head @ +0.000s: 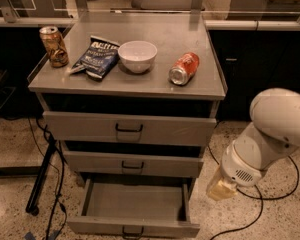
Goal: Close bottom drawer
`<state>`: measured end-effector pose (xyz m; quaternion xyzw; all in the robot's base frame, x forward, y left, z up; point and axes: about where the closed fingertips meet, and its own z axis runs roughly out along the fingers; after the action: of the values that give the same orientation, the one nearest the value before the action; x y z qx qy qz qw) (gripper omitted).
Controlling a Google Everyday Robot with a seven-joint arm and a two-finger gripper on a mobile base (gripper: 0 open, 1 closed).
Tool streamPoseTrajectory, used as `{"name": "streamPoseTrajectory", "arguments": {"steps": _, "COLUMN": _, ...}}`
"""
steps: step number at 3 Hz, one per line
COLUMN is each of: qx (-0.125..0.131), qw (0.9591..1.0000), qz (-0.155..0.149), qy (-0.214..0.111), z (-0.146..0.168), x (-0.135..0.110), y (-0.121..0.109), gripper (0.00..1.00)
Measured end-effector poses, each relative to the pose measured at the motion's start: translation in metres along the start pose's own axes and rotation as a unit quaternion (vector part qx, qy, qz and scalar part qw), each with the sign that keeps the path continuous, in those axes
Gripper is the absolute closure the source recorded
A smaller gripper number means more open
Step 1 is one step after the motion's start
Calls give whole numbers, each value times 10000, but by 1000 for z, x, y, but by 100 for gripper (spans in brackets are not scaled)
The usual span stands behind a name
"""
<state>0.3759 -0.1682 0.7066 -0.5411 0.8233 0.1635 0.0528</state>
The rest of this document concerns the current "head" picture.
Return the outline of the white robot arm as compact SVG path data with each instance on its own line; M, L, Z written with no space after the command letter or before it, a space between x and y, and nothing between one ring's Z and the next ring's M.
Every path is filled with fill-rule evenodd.
M219 201L256 185L269 167L300 148L300 94L267 89L251 102L251 122L224 151L206 194Z

